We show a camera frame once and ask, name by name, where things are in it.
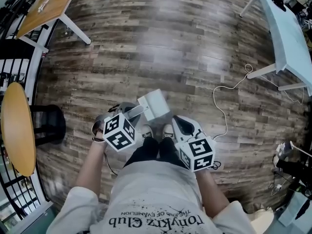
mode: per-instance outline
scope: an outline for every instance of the floor plank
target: floor plank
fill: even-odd
[[[191,117],[214,136],[225,131],[224,117],[213,102],[216,86],[234,86],[246,74],[274,63],[273,45],[258,3],[244,18],[248,0],[73,0],[66,14],[92,40],[86,46],[65,35],[60,22],[40,73],[36,104],[56,104],[64,112],[66,136],[61,145],[38,147],[38,164],[48,196],[61,207],[91,144],[94,118],[123,101],[160,88],[175,114]],[[278,85],[296,83],[289,72],[267,75]],[[290,97],[301,100],[302,90]],[[292,103],[263,79],[245,80],[233,90],[215,92],[225,111],[228,133],[217,139],[213,173],[228,197],[248,212],[254,203],[276,207],[286,187],[270,196],[272,156],[280,142],[303,142],[306,106]],[[109,150],[112,168],[120,170],[130,152]],[[115,175],[102,169],[103,204]]]

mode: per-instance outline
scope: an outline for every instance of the sneaker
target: sneaker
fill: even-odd
[[[274,156],[273,156],[273,165],[274,165],[274,167],[276,167],[277,168],[277,163],[278,163],[278,161],[279,161],[279,158],[278,158],[278,156],[275,154]]]
[[[149,125],[143,125],[141,128],[141,133],[142,133],[142,137],[146,138],[146,137],[154,137],[153,136],[153,130]]]
[[[175,138],[174,129],[172,125],[166,124],[164,126],[164,129],[162,130],[162,137],[169,137],[169,138]]]

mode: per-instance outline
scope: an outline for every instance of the white cable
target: white cable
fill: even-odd
[[[248,70],[246,69],[246,66],[247,66],[247,65],[249,65],[249,66],[252,68],[251,71],[248,71]],[[244,78],[243,78],[242,80],[240,80],[240,81],[238,82],[238,84],[240,84],[240,83],[247,77],[247,75],[248,75],[249,73],[251,73],[251,72],[254,70],[254,68],[253,68],[250,64],[246,64],[246,65],[245,65],[245,70],[246,70],[247,74],[244,76]],[[217,104],[216,104],[216,102],[215,102],[215,90],[216,90],[217,88],[234,89],[235,87],[238,86],[238,84],[236,84],[233,88],[229,88],[229,87],[225,87],[225,86],[217,86],[217,87],[214,88],[214,91],[213,91],[214,105],[217,107],[217,109],[219,109],[219,110],[223,113],[223,115],[224,115],[224,121],[225,121],[225,127],[226,127],[226,128],[225,128],[225,133],[223,133],[223,134],[221,134],[221,135],[216,135],[216,136],[214,136],[213,140],[215,140],[216,138],[218,138],[218,137],[220,137],[220,136],[226,135],[227,132],[228,132],[228,124],[227,124],[227,122],[226,122],[226,115],[225,115],[225,113],[223,112],[223,110],[217,106]]]
[[[247,66],[247,65],[249,65],[249,66],[252,68],[251,71],[248,71],[248,70],[246,69],[246,66]],[[215,140],[216,138],[218,138],[218,137],[220,137],[220,136],[226,135],[227,132],[228,132],[228,124],[227,124],[227,122],[226,122],[226,115],[225,115],[224,111],[223,111],[221,108],[219,108],[219,107],[217,106],[216,102],[215,102],[215,90],[216,90],[217,88],[226,88],[226,89],[234,89],[234,88],[236,88],[236,87],[238,86],[238,84],[240,84],[240,83],[247,77],[247,75],[250,74],[250,73],[254,70],[254,68],[253,68],[250,64],[246,64],[246,65],[245,65],[245,70],[246,70],[247,74],[246,74],[246,75],[244,76],[244,78],[243,78],[242,80],[240,80],[233,88],[229,88],[229,87],[225,87],[225,86],[217,86],[217,87],[214,88],[214,91],[213,91],[214,105],[215,105],[216,108],[219,109],[219,110],[223,113],[223,115],[224,115],[225,133],[214,136],[213,140]],[[266,79],[265,77],[263,77],[263,76],[261,76],[261,77],[264,78],[265,80],[267,80],[268,82],[272,83],[274,86],[278,87],[276,84],[274,84],[274,83],[271,82],[270,80]],[[284,92],[285,92],[285,94],[287,95],[287,97],[288,97],[290,100],[292,100],[292,102],[294,102],[294,103],[295,103],[295,102],[298,102],[300,105],[302,105],[302,103],[303,103],[303,98],[304,98],[304,87],[302,88],[302,101],[301,101],[301,103],[300,103],[298,100],[293,100],[292,98],[290,98],[290,97],[288,96],[288,94],[286,93],[285,90],[284,90]]]
[[[274,186],[272,191],[271,191],[271,196],[274,196],[275,194],[277,194],[282,189],[283,185],[286,183],[286,181],[288,181],[288,179],[290,177],[291,177],[291,175],[289,175],[289,177],[287,179],[284,178],[285,180],[284,180],[283,184],[280,187],[278,187],[278,185]]]
[[[278,87],[278,86],[275,85],[273,82],[271,82],[270,80],[266,79],[265,77],[263,77],[263,76],[261,76],[261,77],[264,78],[265,80],[267,80],[268,82],[272,83],[275,87]],[[290,98],[290,97],[288,96],[288,94],[286,93],[285,90],[283,90],[283,91],[284,91],[284,93],[287,95],[287,97],[288,97],[293,103],[298,102],[300,105],[302,105],[302,103],[303,103],[303,98],[304,98],[304,87],[302,88],[302,101],[301,101],[301,103],[300,103],[298,100],[293,100],[292,98]]]
[[[311,155],[311,154],[308,154],[307,152],[305,152],[305,151],[301,150],[300,148],[296,147],[296,146],[293,144],[292,141],[291,141],[291,147],[292,147],[292,149],[295,148],[295,149],[297,149],[298,151],[301,151],[301,152],[303,152],[305,155],[308,155],[308,156],[310,156],[310,157],[312,158],[312,155]]]

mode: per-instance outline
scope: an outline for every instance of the white table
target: white table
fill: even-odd
[[[269,72],[288,69],[302,80],[301,83],[278,87],[279,91],[307,87],[312,95],[312,63],[302,30],[294,13],[286,8],[286,12],[277,7],[272,0],[259,0],[269,24],[272,36],[275,63],[248,74],[252,79]],[[251,0],[243,11],[242,17],[255,0]]]

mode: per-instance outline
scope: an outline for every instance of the round wooden table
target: round wooden table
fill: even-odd
[[[34,129],[30,112],[43,112],[41,126]],[[4,93],[1,105],[1,134],[9,160],[25,177],[36,166],[36,146],[64,139],[66,123],[62,110],[56,105],[29,106],[23,87],[12,82]],[[44,137],[35,138],[35,134]]]
[[[3,97],[1,132],[10,161],[20,174],[30,176],[36,165],[34,127],[25,91],[17,82]]]

